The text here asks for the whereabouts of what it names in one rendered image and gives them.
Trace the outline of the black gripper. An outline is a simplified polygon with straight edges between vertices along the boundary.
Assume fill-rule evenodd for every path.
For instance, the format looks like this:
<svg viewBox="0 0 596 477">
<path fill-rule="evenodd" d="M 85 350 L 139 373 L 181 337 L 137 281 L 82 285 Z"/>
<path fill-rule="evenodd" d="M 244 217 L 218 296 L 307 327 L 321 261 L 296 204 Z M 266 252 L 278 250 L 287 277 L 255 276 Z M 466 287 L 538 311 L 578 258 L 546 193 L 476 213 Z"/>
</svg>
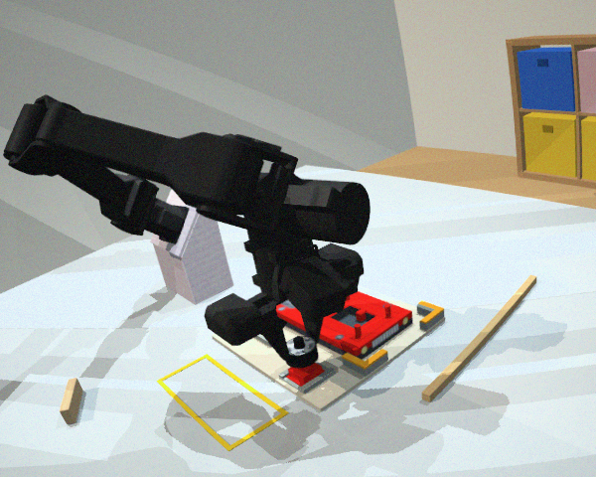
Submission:
<svg viewBox="0 0 596 477">
<path fill-rule="evenodd" d="M 206 307 L 205 320 L 208 328 L 232 346 L 263 335 L 278 353 L 281 360 L 289 361 L 289 351 L 283 328 L 286 321 L 277 317 L 276 306 L 279 301 L 272 296 L 272 276 L 279 256 L 291 253 L 291 260 L 303 257 L 306 246 L 313 244 L 308 238 L 291 236 L 275 241 L 255 241 L 248 238 L 243 243 L 245 251 L 252 253 L 256 274 L 251 276 L 253 285 L 260 288 L 260 293 L 244 299 L 231 293 Z M 351 256 L 358 262 L 359 276 L 364 275 L 363 259 L 352 249 L 329 243 L 318 249 L 322 261 L 334 263 Z M 324 318 L 318 322 L 309 322 L 302 317 L 308 337 L 319 344 Z"/>
</svg>

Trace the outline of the black wheel with grey hub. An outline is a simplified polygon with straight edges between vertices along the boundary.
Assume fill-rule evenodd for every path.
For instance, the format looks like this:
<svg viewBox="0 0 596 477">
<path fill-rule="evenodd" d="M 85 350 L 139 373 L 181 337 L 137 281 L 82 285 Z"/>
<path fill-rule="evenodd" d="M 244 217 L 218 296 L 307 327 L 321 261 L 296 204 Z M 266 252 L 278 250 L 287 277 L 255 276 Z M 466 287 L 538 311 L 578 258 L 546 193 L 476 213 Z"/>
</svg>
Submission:
<svg viewBox="0 0 596 477">
<path fill-rule="evenodd" d="M 289 361 L 286 364 L 289 367 L 301 369 L 313 365 L 318 359 L 318 346 L 315 339 L 307 336 L 301 336 L 304 339 L 305 347 L 296 349 L 293 339 L 286 342 L 289 351 Z"/>
</svg>

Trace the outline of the tan wooden block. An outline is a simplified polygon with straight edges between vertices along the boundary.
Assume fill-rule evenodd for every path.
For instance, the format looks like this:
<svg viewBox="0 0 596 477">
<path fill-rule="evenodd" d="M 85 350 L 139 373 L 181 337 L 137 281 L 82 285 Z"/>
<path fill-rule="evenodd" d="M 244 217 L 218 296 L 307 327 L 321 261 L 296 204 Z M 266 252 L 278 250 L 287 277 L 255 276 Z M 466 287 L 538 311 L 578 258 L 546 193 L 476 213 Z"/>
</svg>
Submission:
<svg viewBox="0 0 596 477">
<path fill-rule="evenodd" d="M 82 396 L 82 387 L 77 378 L 69 379 L 67 384 L 59 412 L 65 423 L 71 424 L 76 422 Z"/>
</svg>

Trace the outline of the long tan wooden stick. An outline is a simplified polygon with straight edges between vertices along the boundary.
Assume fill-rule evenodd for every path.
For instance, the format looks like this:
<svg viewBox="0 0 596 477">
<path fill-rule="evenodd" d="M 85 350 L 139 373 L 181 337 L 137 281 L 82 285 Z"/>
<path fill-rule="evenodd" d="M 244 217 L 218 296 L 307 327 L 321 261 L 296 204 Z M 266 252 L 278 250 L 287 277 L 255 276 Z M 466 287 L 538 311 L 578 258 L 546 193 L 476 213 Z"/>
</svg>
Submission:
<svg viewBox="0 0 596 477">
<path fill-rule="evenodd" d="M 485 345 L 494 333 L 508 319 L 509 315 L 518 307 L 529 291 L 536 285 L 537 277 L 530 275 L 521 285 L 517 292 L 508 300 L 503 308 L 491 319 L 491 321 L 481 330 L 478 335 L 470 342 L 460 355 L 422 392 L 423 400 L 431 402 L 438 396 L 466 364 L 475 357 L 478 351 Z"/>
</svg>

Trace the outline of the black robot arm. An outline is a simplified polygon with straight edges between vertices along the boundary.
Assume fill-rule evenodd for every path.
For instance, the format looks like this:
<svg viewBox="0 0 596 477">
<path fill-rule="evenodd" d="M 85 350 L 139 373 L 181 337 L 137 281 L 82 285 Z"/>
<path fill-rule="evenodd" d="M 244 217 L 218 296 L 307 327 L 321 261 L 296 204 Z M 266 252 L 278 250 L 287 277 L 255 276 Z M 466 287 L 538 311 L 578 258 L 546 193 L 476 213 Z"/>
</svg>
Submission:
<svg viewBox="0 0 596 477">
<path fill-rule="evenodd" d="M 132 235 L 146 230 L 177 244 L 189 213 L 157 199 L 152 181 L 171 187 L 196 213 L 245 229 L 255 241 L 360 242 L 371 214 L 365 187 L 302 179 L 294 175 L 298 158 L 280 150 L 240 134 L 165 136 L 43 95 L 24 104 L 3 155 L 28 175 L 62 176 L 97 198 L 110 223 Z M 260 173 L 263 160 L 273 162 L 269 173 Z M 286 252 L 278 260 L 272 296 L 287 299 L 309 322 L 341 312 L 346 297 L 358 292 L 359 263 L 351 256 L 325 262 L 311 244 L 303 257 L 291 260 Z"/>
</svg>

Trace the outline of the yellow rectangular outline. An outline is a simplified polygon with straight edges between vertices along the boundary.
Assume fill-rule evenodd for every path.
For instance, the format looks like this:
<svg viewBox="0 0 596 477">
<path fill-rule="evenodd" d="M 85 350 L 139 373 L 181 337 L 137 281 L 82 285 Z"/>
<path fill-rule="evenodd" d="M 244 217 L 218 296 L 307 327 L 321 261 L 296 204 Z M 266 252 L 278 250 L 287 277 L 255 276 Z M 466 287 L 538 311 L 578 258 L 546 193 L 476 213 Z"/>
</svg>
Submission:
<svg viewBox="0 0 596 477">
<path fill-rule="evenodd" d="M 169 377 L 173 377 L 175 374 L 189 368 L 192 364 L 195 364 L 199 361 L 201 361 L 202 359 L 207 359 L 208 361 L 214 363 L 216 366 L 218 366 L 224 373 L 226 373 L 228 376 L 230 376 L 232 379 L 235 379 L 237 382 L 239 382 L 241 385 L 243 385 L 246 389 L 248 389 L 249 391 L 251 391 L 253 394 L 255 394 L 258 398 L 263 399 L 265 402 L 267 402 L 270 406 L 272 406 L 273 408 L 275 408 L 277 411 L 280 412 L 280 414 L 278 414 L 276 417 L 274 417 L 273 419 L 271 419 L 270 421 L 264 423 L 262 426 L 258 427 L 256 430 L 254 430 L 251 434 L 246 435 L 245 437 L 243 437 L 241 440 L 238 440 L 235 442 L 235 444 L 232 444 L 231 446 L 229 446 L 220 436 L 218 436 L 213 430 L 211 430 L 211 428 L 209 427 L 208 424 L 206 424 L 200 417 L 198 417 L 182 400 L 180 400 L 172 390 L 170 390 L 162 381 L 167 380 Z M 178 371 L 174 371 L 173 373 L 171 373 L 170 375 L 165 376 L 164 378 L 156 381 L 159 385 L 161 385 L 165 391 L 187 412 L 189 413 L 194 420 L 196 420 L 201 427 L 203 427 L 209 434 L 211 434 L 216 440 L 217 442 L 222 445 L 226 450 L 230 451 L 234 448 L 236 448 L 238 445 L 241 445 L 243 442 L 245 442 L 248 438 L 251 438 L 252 436 L 256 435 L 258 432 L 264 430 L 265 427 L 270 426 L 272 423 L 275 423 L 275 421 L 277 421 L 279 418 L 284 417 L 286 414 L 288 414 L 289 412 L 286 411 L 284 408 L 278 406 L 276 403 L 274 403 L 272 400 L 269 400 L 269 398 L 267 398 L 266 396 L 264 396 L 262 393 L 256 391 L 254 388 L 252 388 L 250 385 L 248 385 L 246 382 L 244 382 L 243 380 L 241 380 L 239 377 L 237 377 L 235 374 L 233 374 L 231 371 L 229 371 L 227 368 L 223 367 L 222 365 L 220 365 L 218 362 L 216 362 L 215 359 L 213 359 L 211 356 L 209 356 L 208 354 L 198 358 L 196 361 L 184 366 L 184 368 L 180 368 L 178 369 Z"/>
</svg>

